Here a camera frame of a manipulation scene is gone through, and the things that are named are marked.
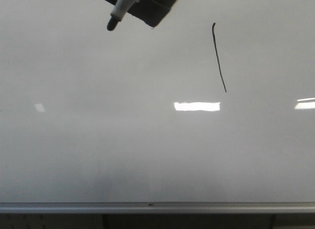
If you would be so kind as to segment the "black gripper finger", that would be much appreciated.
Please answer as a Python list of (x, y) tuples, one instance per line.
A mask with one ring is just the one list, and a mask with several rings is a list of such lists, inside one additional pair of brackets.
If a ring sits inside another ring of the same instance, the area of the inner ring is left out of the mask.
[[(117, 2), (117, 0), (105, 1), (113, 6), (115, 6)], [(140, 0), (138, 3), (135, 3), (127, 13), (154, 28), (170, 12), (176, 1), (177, 0)]]

